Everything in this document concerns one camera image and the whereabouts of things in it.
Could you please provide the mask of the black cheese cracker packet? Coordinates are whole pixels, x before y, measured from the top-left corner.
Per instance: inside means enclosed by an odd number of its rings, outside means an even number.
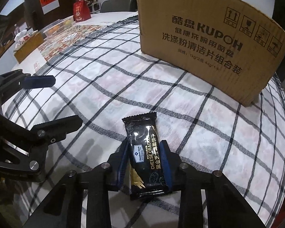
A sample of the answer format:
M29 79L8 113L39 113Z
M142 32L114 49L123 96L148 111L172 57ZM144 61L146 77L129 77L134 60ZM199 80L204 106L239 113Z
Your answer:
M131 200L149 199L169 193L170 180L164 175L164 164L155 112L122 119L129 142Z

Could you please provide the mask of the tissue pack in box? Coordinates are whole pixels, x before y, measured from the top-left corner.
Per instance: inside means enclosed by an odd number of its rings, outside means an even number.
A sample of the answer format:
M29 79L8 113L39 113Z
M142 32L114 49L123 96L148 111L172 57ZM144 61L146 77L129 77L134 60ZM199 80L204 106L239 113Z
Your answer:
M23 30L15 36L14 57L20 64L44 42L43 34L37 30Z

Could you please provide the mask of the round snack tray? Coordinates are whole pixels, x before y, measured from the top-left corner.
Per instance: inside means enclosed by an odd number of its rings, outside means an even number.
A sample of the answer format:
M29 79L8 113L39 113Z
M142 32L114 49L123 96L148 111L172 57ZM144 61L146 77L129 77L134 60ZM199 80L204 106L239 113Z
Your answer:
M59 19L52 24L45 27L41 32L44 34L46 38L50 38L55 36L74 24L74 16L71 15L65 19Z

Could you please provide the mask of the patterned table mat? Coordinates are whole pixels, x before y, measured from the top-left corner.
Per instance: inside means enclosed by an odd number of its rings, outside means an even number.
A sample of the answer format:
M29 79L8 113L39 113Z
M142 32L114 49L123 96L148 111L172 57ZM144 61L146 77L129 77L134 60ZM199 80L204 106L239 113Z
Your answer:
M46 38L43 44L38 47L38 50L45 60L49 61L77 41L83 40L92 32L103 27L100 25L73 25L55 36Z

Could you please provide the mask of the red gift bag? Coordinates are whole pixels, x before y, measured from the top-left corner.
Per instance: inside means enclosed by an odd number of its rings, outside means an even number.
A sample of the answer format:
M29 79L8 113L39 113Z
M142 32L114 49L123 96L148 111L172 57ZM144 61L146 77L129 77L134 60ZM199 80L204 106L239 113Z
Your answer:
M76 0L73 6L75 22L83 22L91 18L90 10L85 0Z

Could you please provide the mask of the grey dining chair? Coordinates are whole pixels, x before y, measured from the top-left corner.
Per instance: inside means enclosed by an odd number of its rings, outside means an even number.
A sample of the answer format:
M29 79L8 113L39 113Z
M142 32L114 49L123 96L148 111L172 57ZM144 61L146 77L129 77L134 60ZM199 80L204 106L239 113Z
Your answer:
M100 12L135 12L134 0L108 0L101 5Z

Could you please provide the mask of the brown cardboard box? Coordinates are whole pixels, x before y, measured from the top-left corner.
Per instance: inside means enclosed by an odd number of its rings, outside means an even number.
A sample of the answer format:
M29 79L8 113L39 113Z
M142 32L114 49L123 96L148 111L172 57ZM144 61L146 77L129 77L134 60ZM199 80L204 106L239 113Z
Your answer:
M244 106L285 56L285 31L241 0L137 0L140 48Z

